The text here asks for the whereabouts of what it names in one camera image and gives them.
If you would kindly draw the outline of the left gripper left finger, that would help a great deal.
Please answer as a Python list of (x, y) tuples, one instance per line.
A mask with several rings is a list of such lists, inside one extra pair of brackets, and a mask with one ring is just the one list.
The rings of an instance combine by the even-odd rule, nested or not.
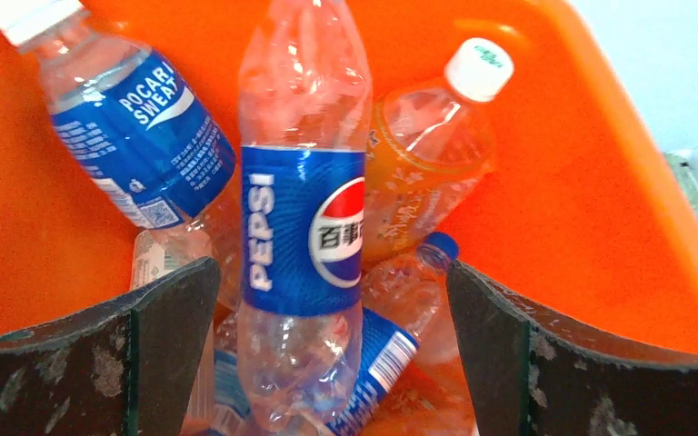
[[(210, 287), (221, 272), (187, 264)], [(136, 435), (132, 424), (134, 291), (62, 319), (0, 336), (0, 435)]]

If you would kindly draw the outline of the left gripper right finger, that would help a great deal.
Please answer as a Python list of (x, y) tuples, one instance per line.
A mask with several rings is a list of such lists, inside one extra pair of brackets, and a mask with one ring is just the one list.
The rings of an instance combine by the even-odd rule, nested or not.
[(470, 265), (446, 288), (482, 435), (698, 435), (698, 354), (566, 316)]

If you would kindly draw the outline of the blue label water bottle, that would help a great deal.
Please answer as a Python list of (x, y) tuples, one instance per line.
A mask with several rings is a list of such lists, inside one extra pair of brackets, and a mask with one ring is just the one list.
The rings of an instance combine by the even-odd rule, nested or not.
[(446, 277), (459, 252), (451, 236), (434, 232), (363, 277), (360, 370), (346, 408), (326, 424), (330, 435), (359, 434), (414, 359), (436, 365), (458, 355)]
[(273, 1), (239, 71), (238, 374), (266, 431), (331, 421), (361, 360), (372, 78), (344, 1)]

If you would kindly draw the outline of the large orange juice bottle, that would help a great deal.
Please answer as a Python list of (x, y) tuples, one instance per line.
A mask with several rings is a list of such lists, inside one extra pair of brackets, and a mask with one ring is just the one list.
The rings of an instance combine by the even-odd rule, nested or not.
[(497, 43), (464, 41), (440, 76), (378, 98), (366, 150), (362, 265), (416, 245), (493, 170), (486, 107), (514, 74)]

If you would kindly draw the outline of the blue label bottle white cap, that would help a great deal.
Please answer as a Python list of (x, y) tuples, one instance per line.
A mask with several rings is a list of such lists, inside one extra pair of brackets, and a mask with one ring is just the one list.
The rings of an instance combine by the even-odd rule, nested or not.
[(179, 263), (217, 260), (217, 300), (236, 309), (237, 159), (178, 69), (95, 29), (78, 1), (0, 1), (0, 33), (35, 56), (52, 128), (90, 180)]

